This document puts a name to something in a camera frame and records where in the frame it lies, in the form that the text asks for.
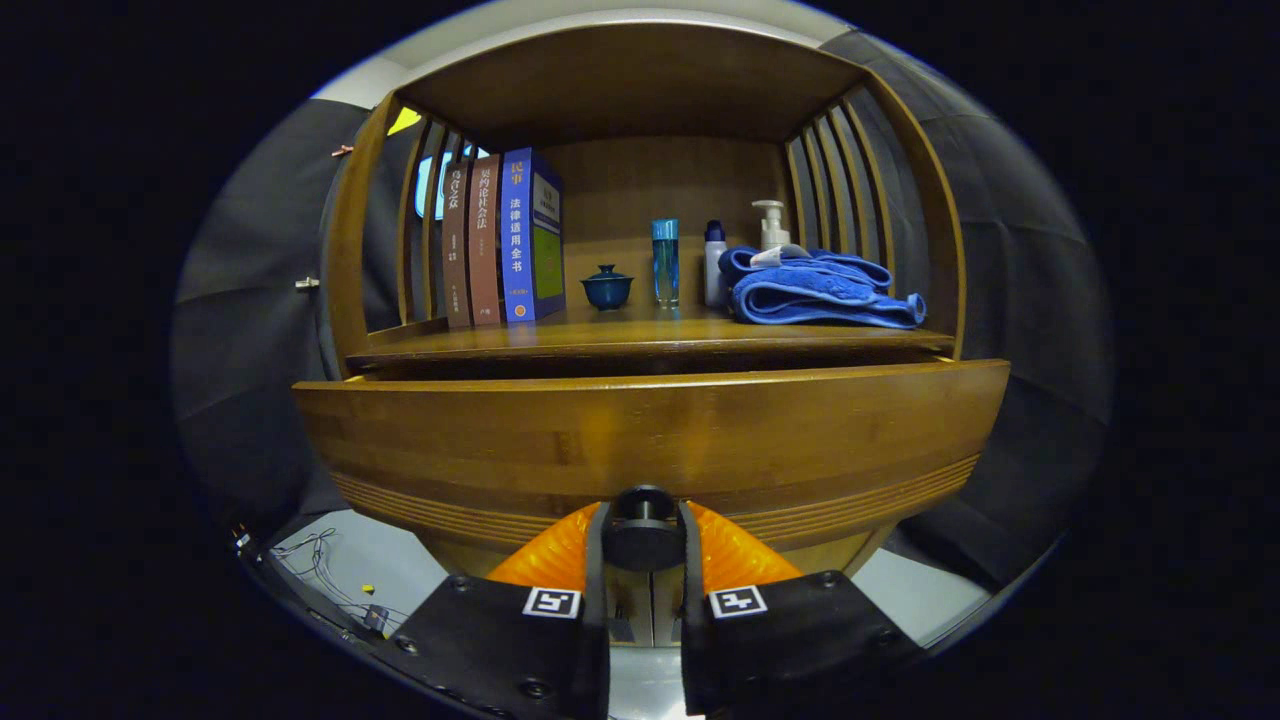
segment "blue towel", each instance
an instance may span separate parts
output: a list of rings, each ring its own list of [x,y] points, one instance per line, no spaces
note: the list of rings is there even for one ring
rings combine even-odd
[[[751,258],[756,252],[759,250],[742,246],[731,247],[721,255],[721,277],[726,286],[733,287],[744,277],[768,269],[751,266]],[[838,252],[829,252],[827,250],[812,250],[809,254],[812,258],[783,258],[782,266],[815,268],[840,273],[854,282],[869,284],[881,292],[888,290],[890,283],[893,281],[888,270],[858,255],[840,255]]]
[[[924,299],[895,300],[883,293],[892,275],[856,255],[824,250],[813,258],[785,258],[781,266],[751,268],[751,247],[721,255],[721,274],[732,287],[739,322],[781,325],[804,322],[850,322],[882,328],[916,328]]]

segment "blue bottle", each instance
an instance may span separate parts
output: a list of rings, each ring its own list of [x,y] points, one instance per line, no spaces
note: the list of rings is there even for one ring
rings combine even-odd
[[[680,306],[680,220],[653,222],[653,290],[659,307]]]

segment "wire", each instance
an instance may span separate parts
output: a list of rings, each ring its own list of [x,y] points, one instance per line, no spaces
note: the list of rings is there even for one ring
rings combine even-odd
[[[334,602],[334,605],[337,605],[338,607],[358,607],[367,614],[369,607],[374,603],[356,602],[349,594],[347,594],[346,592],[342,591],[340,587],[338,587],[338,583],[333,579],[333,575],[329,571],[329,557],[328,553],[325,552],[326,551],[325,539],[334,537],[337,533],[338,533],[337,528],[326,528],[324,532],[319,534],[310,533],[306,538],[303,538],[297,543],[293,543],[289,547],[274,547],[271,550],[275,552],[276,559],[282,561],[282,564],[289,570],[289,573],[293,574],[293,577],[302,579],[303,575],[315,573],[316,580],[320,582],[324,589],[329,591],[332,594],[338,596],[339,600],[346,601],[346,602]],[[306,547],[307,544],[311,546],[311,568],[306,570],[297,570],[296,568],[293,568],[293,564],[288,561],[288,557],[294,552],[297,552],[298,550]],[[401,615],[404,618],[404,620],[408,620],[410,618],[407,612],[402,612],[399,610],[396,610],[394,607],[387,607],[385,605],[380,605],[379,607],[385,609],[388,612],[394,612],[397,615]],[[347,614],[358,620],[364,620],[360,615],[356,615],[349,610],[347,611]],[[385,616],[385,620],[387,623],[394,623],[396,626],[404,624],[404,620],[394,620],[390,616]]]

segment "wooden drawer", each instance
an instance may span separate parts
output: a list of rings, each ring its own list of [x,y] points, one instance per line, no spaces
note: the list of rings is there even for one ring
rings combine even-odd
[[[509,553],[652,483],[781,551],[891,524],[960,489],[1009,363],[573,379],[298,383],[344,497],[424,538]]]

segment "lid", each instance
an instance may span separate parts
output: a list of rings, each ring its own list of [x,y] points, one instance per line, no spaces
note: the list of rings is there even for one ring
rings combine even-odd
[[[600,268],[600,272],[595,273],[594,275],[591,275],[589,278],[586,278],[586,281],[617,281],[617,279],[630,281],[631,279],[631,275],[623,275],[622,273],[614,273],[613,272],[613,265],[596,265],[596,266]]]
[[[707,242],[724,242],[724,228],[719,220],[707,220]]]
[[[664,218],[662,220],[653,222],[653,238],[654,240],[680,240],[680,220],[676,218]]]

